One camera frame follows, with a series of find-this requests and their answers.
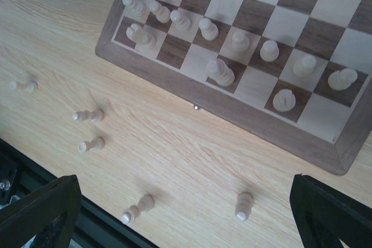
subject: white pawn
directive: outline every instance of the white pawn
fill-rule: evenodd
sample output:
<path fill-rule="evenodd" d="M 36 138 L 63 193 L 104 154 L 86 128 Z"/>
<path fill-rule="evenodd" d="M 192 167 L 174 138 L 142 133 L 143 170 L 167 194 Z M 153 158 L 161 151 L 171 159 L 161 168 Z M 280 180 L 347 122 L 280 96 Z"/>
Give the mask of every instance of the white pawn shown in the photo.
<path fill-rule="evenodd" d="M 9 88 L 11 90 L 24 90 L 29 93 L 34 93 L 37 90 L 37 83 L 34 81 L 27 82 L 25 84 L 22 84 L 18 81 L 11 81 L 9 84 Z"/>
<path fill-rule="evenodd" d="M 100 122 L 103 120 L 105 114 L 102 110 L 95 110 L 93 112 L 84 111 L 84 112 L 75 112 L 72 115 L 72 119 L 75 121 L 94 121 Z"/>
<path fill-rule="evenodd" d="M 232 35 L 231 47 L 236 52 L 245 52 L 249 48 L 248 37 L 242 31 L 237 31 Z"/>
<path fill-rule="evenodd" d="M 169 9 L 162 6 L 158 1 L 151 2 L 149 8 L 151 13 L 153 13 L 161 23 L 167 23 L 170 20 Z"/>
<path fill-rule="evenodd" d="M 201 19 L 199 22 L 199 28 L 202 32 L 202 36 L 207 41 L 212 41 L 217 38 L 219 35 L 219 29 L 217 26 L 212 23 L 210 19 L 207 19 L 206 17 L 204 19 Z"/>
<path fill-rule="evenodd" d="M 358 78 L 358 73 L 353 69 L 335 71 L 328 77 L 328 84 L 333 90 L 347 89 Z"/>
<path fill-rule="evenodd" d="M 222 87 L 229 86 L 235 80 L 234 72 L 221 59 L 210 60 L 207 64 L 206 72 L 208 77 L 215 80 Z"/>
<path fill-rule="evenodd" d="M 94 138 L 90 142 L 83 141 L 79 143 L 79 151 L 80 152 L 87 152 L 91 149 L 100 150 L 105 146 L 105 141 L 100 136 Z"/>
<path fill-rule="evenodd" d="M 262 45 L 260 56 L 263 61 L 273 62 L 279 56 L 278 44 L 273 40 L 267 40 Z"/>
<path fill-rule="evenodd" d="M 190 19 L 182 15 L 178 10 L 171 12 L 170 20 L 176 24 L 176 29 L 180 31 L 189 31 L 192 25 Z"/>
<path fill-rule="evenodd" d="M 278 112 L 288 112 L 296 105 L 296 97 L 289 89 L 280 90 L 273 99 L 273 106 Z"/>
<path fill-rule="evenodd" d="M 154 200 L 151 195 L 143 196 L 137 205 L 133 205 L 126 209 L 120 218 L 124 225 L 131 225 L 134 221 L 141 216 L 144 211 L 149 211 L 154 207 Z"/>
<path fill-rule="evenodd" d="M 251 214 L 254 201 L 250 193 L 241 193 L 235 205 L 235 216 L 240 221 L 246 221 Z"/>
<path fill-rule="evenodd" d="M 305 55 L 296 60 L 293 65 L 293 73 L 298 77 L 307 77 L 314 71 L 315 65 L 316 58 L 313 55 Z"/>
<path fill-rule="evenodd" d="M 129 7 L 133 13 L 141 17 L 146 12 L 146 7 L 143 3 L 135 0 L 122 0 L 126 7 Z"/>
<path fill-rule="evenodd" d="M 133 23 L 127 28 L 127 36 L 130 40 L 144 49 L 152 49 L 156 44 L 155 37 L 149 32 L 145 31 L 137 23 Z"/>

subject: wood grain surface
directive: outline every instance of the wood grain surface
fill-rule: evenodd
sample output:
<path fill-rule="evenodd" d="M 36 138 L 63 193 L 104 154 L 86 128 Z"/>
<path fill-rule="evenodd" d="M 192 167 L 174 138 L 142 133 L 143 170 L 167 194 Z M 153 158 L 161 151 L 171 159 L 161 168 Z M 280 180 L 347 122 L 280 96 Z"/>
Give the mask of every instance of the wood grain surface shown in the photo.
<path fill-rule="evenodd" d="M 301 247 L 289 206 L 293 176 L 309 174 L 372 206 L 372 137 L 338 177 L 94 54 L 112 0 L 0 0 L 0 137 L 120 217 L 145 193 L 155 208 L 132 226 L 160 247 Z M 9 82 L 35 79 L 34 95 Z M 74 123 L 102 108 L 101 123 Z M 99 152 L 81 140 L 103 136 Z M 234 217 L 249 191 L 249 220 Z"/>

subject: chess piece on board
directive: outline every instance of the chess piece on board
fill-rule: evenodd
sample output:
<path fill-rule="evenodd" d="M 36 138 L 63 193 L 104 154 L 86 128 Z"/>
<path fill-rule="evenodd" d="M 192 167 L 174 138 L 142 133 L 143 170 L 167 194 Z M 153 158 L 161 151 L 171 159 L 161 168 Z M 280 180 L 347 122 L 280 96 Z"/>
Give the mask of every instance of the chess piece on board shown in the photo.
<path fill-rule="evenodd" d="M 127 28 L 127 36 L 130 40 L 144 49 L 152 49 L 156 44 L 155 37 L 149 32 L 145 31 L 137 23 L 133 23 Z"/>
<path fill-rule="evenodd" d="M 120 221 L 124 225 L 131 225 L 134 221 L 141 216 L 144 211 L 149 211 L 154 207 L 154 200 L 151 195 L 143 196 L 137 205 L 133 205 L 126 209 L 123 215 L 120 217 Z"/>
<path fill-rule="evenodd" d="M 260 56 L 263 61 L 273 62 L 279 56 L 278 44 L 273 40 L 267 40 L 262 45 Z"/>
<path fill-rule="evenodd" d="M 219 29 L 217 28 L 217 26 L 206 17 L 200 20 L 199 28 L 202 32 L 202 36 L 207 41 L 212 41 L 219 35 Z"/>
<path fill-rule="evenodd" d="M 178 10 L 171 12 L 170 20 L 176 24 L 176 29 L 179 31 L 189 31 L 192 26 L 190 19 L 182 15 Z"/>
<path fill-rule="evenodd" d="M 343 69 L 339 71 L 333 72 L 329 77 L 328 77 L 328 85 L 330 88 L 333 90 L 344 90 L 349 88 L 356 79 L 358 78 L 358 73 L 357 71 L 353 69 Z"/>
<path fill-rule="evenodd" d="M 222 87 L 229 86 L 235 80 L 233 71 L 227 67 L 222 59 L 210 60 L 207 64 L 206 72 L 208 77 Z"/>
<path fill-rule="evenodd" d="M 241 193 L 238 196 L 237 204 L 235 206 L 235 216 L 240 221 L 246 221 L 251 214 L 254 204 L 253 197 L 250 193 Z"/>
<path fill-rule="evenodd" d="M 298 77 L 307 77 L 314 71 L 315 65 L 316 58 L 313 55 L 305 55 L 296 60 L 293 65 L 293 72 Z"/>
<path fill-rule="evenodd" d="M 231 47 L 234 51 L 242 53 L 249 48 L 248 37 L 242 31 L 237 31 L 232 35 Z"/>
<path fill-rule="evenodd" d="M 95 110 L 93 112 L 83 111 L 83 112 L 75 112 L 72 115 L 72 119 L 75 121 L 94 121 L 100 122 L 103 120 L 105 114 L 102 110 Z"/>
<path fill-rule="evenodd" d="M 161 23 L 167 23 L 170 20 L 170 11 L 165 6 L 162 6 L 158 1 L 150 3 L 150 12 L 156 16 L 156 19 Z"/>
<path fill-rule="evenodd" d="M 24 90 L 29 93 L 34 93 L 37 90 L 37 83 L 34 81 L 27 82 L 22 84 L 18 81 L 11 81 L 9 84 L 11 90 Z"/>
<path fill-rule="evenodd" d="M 105 146 L 105 141 L 100 136 L 94 138 L 90 142 L 82 141 L 79 143 L 79 151 L 80 152 L 87 152 L 91 149 L 101 150 Z"/>
<path fill-rule="evenodd" d="M 122 0 L 122 1 L 123 1 L 123 4 L 126 7 L 129 7 L 132 10 L 132 12 L 138 17 L 141 17 L 146 12 L 145 5 L 141 3 L 140 1 L 136 1 L 136 0 Z"/>
<path fill-rule="evenodd" d="M 280 90 L 273 99 L 273 106 L 278 112 L 288 112 L 296 105 L 296 97 L 290 89 Z"/>

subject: chess piece on table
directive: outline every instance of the chess piece on table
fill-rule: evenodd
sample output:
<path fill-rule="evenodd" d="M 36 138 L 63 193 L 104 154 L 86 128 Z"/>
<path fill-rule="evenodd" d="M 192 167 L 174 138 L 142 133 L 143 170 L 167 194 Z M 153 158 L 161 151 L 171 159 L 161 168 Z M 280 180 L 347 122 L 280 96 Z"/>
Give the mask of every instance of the chess piece on table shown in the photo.
<path fill-rule="evenodd" d="M 161 23 L 167 23 L 170 20 L 170 11 L 165 6 L 162 6 L 158 1 L 153 1 L 150 4 L 150 11 L 156 16 L 156 19 Z"/>
<path fill-rule="evenodd" d="M 143 196 L 137 205 L 133 205 L 126 209 L 120 218 L 124 225 L 131 225 L 134 221 L 141 216 L 144 211 L 149 211 L 154 207 L 154 200 L 151 195 Z"/>
<path fill-rule="evenodd" d="M 212 41 L 217 38 L 219 35 L 219 29 L 217 26 L 212 23 L 210 19 L 207 19 L 206 17 L 204 19 L 201 19 L 199 22 L 199 28 L 202 32 L 202 36 L 207 41 Z"/>
<path fill-rule="evenodd" d="M 352 85 L 357 78 L 358 73 L 355 70 L 346 68 L 333 72 L 328 77 L 328 85 L 333 90 L 344 90 L 349 88 L 349 86 Z"/>
<path fill-rule="evenodd" d="M 206 72 L 208 77 L 215 80 L 222 87 L 229 86 L 235 80 L 233 71 L 221 59 L 210 60 L 207 64 Z"/>
<path fill-rule="evenodd" d="M 273 99 L 273 106 L 278 112 L 288 112 L 296 105 L 296 97 L 290 89 L 280 90 Z"/>
<path fill-rule="evenodd" d="M 170 20 L 176 24 L 176 29 L 180 31 L 189 31 L 192 25 L 190 19 L 182 15 L 178 10 L 171 12 Z"/>
<path fill-rule="evenodd" d="M 296 60 L 293 66 L 293 72 L 298 77 L 307 77 L 314 71 L 315 65 L 316 58 L 313 55 L 305 55 Z"/>
<path fill-rule="evenodd" d="M 105 141 L 100 136 L 94 138 L 90 142 L 83 141 L 79 143 L 79 151 L 80 152 L 87 152 L 91 149 L 101 150 L 105 146 Z"/>
<path fill-rule="evenodd" d="M 234 51 L 242 53 L 249 48 L 248 37 L 242 31 L 237 31 L 232 35 L 231 47 Z"/>
<path fill-rule="evenodd" d="M 263 61 L 273 62 L 279 56 L 278 44 L 273 40 L 267 40 L 262 45 L 260 56 Z"/>
<path fill-rule="evenodd" d="M 34 93 L 37 90 L 37 83 L 34 81 L 27 82 L 22 84 L 18 81 L 11 81 L 9 84 L 11 90 L 24 90 L 29 93 Z"/>
<path fill-rule="evenodd" d="M 72 115 L 72 119 L 75 121 L 94 121 L 100 122 L 103 120 L 105 114 L 102 110 L 95 110 L 93 112 L 84 111 L 84 112 L 75 112 Z"/>
<path fill-rule="evenodd" d="M 246 221 L 251 214 L 254 201 L 250 193 L 241 193 L 235 206 L 235 216 L 240 221 Z"/>
<path fill-rule="evenodd" d="M 152 49 L 156 44 L 155 37 L 149 32 L 145 31 L 137 23 L 133 23 L 127 28 L 127 36 L 130 40 L 144 49 Z"/>
<path fill-rule="evenodd" d="M 123 0 L 123 4 L 126 6 L 126 7 L 129 7 L 133 13 L 138 16 L 138 17 L 141 17 L 143 16 L 143 14 L 146 12 L 146 7 L 143 3 L 139 2 L 139 1 L 136 1 L 136 0 Z"/>

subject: white chess piece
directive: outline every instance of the white chess piece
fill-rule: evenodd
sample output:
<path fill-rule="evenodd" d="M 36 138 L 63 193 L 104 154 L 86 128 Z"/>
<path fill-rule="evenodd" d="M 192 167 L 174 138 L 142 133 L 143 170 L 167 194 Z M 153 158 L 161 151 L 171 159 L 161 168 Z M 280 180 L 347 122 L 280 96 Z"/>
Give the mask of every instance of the white chess piece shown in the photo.
<path fill-rule="evenodd" d="M 83 141 L 79 143 L 79 151 L 80 152 L 87 152 L 91 149 L 100 150 L 105 146 L 105 141 L 100 136 L 94 138 L 90 142 Z"/>
<path fill-rule="evenodd" d="M 358 78 L 358 73 L 353 69 L 335 71 L 328 77 L 328 84 L 333 90 L 347 89 Z"/>
<path fill-rule="evenodd" d="M 229 86 L 235 80 L 233 71 L 221 59 L 210 60 L 207 64 L 206 72 L 208 77 L 215 80 L 222 87 Z"/>
<path fill-rule="evenodd" d="M 192 25 L 190 19 L 182 15 L 178 10 L 171 12 L 170 20 L 176 24 L 176 29 L 180 31 L 189 31 Z"/>
<path fill-rule="evenodd" d="M 279 56 L 278 44 L 273 40 L 267 40 L 262 45 L 260 55 L 263 61 L 273 62 Z"/>
<path fill-rule="evenodd" d="M 158 1 L 151 2 L 149 8 L 151 13 L 153 13 L 161 23 L 167 23 L 170 20 L 169 9 L 162 6 Z"/>
<path fill-rule="evenodd" d="M 9 84 L 11 90 L 24 90 L 29 93 L 34 93 L 37 90 L 37 83 L 34 81 L 27 82 L 22 84 L 18 81 L 11 81 Z"/>
<path fill-rule="evenodd" d="M 217 38 L 219 35 L 219 29 L 217 26 L 212 23 L 210 19 L 207 19 L 206 17 L 204 19 L 201 19 L 199 22 L 199 28 L 202 32 L 202 36 L 207 41 L 212 41 Z"/>
<path fill-rule="evenodd" d="M 141 216 L 144 211 L 149 211 L 154 207 L 154 200 L 151 195 L 143 196 L 137 205 L 133 205 L 126 209 L 123 215 L 120 217 L 120 221 L 124 225 L 131 225 L 134 221 Z"/>
<path fill-rule="evenodd" d="M 296 97 L 289 89 L 280 90 L 273 99 L 273 106 L 278 112 L 288 112 L 296 105 Z"/>
<path fill-rule="evenodd" d="M 315 65 L 316 58 L 313 55 L 305 55 L 296 60 L 293 65 L 293 72 L 298 77 L 307 77 L 314 71 Z"/>
<path fill-rule="evenodd" d="M 143 3 L 135 0 L 122 0 L 126 7 L 129 7 L 133 13 L 141 17 L 146 12 L 146 7 Z"/>
<path fill-rule="evenodd" d="M 94 121 L 100 122 L 103 120 L 105 114 L 102 110 L 94 110 L 93 112 L 84 111 L 84 112 L 75 112 L 72 115 L 72 119 L 75 121 Z"/>
<path fill-rule="evenodd" d="M 242 31 L 237 31 L 232 35 L 231 47 L 234 51 L 242 53 L 249 48 L 248 37 Z"/>
<path fill-rule="evenodd" d="M 145 31 L 137 23 L 133 23 L 127 28 L 127 36 L 130 40 L 144 49 L 152 49 L 156 44 L 155 37 L 149 32 Z"/>
<path fill-rule="evenodd" d="M 253 197 L 250 193 L 241 193 L 238 196 L 237 204 L 235 206 L 235 216 L 240 221 L 246 221 L 251 214 L 254 204 Z"/>

